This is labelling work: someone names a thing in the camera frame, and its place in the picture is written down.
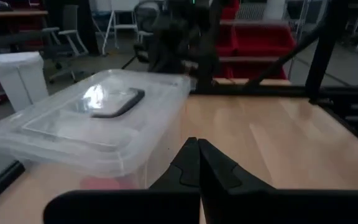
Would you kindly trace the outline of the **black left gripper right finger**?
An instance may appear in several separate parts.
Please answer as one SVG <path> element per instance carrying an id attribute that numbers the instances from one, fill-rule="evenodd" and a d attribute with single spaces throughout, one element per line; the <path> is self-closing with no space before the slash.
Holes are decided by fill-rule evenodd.
<path id="1" fill-rule="evenodd" d="M 276 189 L 199 139 L 207 223 L 358 223 L 358 190 Z"/>

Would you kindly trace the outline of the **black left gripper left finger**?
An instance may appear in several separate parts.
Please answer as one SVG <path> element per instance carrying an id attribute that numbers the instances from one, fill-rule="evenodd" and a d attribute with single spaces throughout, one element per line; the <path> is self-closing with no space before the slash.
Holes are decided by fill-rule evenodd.
<path id="1" fill-rule="evenodd" d="M 188 138 L 168 169 L 142 190 L 74 190 L 44 208 L 44 223 L 199 223 L 200 147 Z"/>

